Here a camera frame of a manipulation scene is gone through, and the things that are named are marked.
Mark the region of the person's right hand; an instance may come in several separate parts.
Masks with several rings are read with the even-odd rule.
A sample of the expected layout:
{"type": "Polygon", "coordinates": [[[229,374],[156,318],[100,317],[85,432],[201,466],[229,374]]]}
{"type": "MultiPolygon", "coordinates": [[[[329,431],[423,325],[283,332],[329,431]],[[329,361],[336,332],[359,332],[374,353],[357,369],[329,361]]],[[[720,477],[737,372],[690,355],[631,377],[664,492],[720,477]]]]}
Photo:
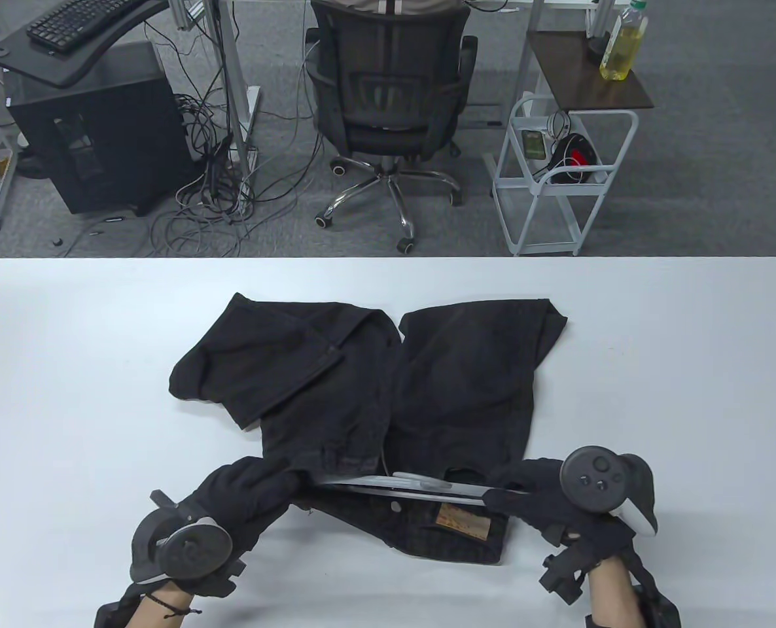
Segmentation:
{"type": "Polygon", "coordinates": [[[482,500],[494,514],[516,517],[555,547],[584,542],[591,563],[633,548],[633,529],[609,514],[586,511],[564,494],[558,459],[526,459],[497,470],[482,500]]]}

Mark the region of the person's left hand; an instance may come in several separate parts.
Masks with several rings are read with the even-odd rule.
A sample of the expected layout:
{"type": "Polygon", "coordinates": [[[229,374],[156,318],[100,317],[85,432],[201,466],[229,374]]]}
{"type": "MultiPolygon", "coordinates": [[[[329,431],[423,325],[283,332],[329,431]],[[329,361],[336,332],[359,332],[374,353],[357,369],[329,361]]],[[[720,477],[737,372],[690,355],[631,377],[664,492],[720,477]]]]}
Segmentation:
{"type": "Polygon", "coordinates": [[[233,559],[253,550],[302,489],[302,474],[287,463],[244,457],[208,475],[182,502],[205,512],[232,539],[233,559]]]}

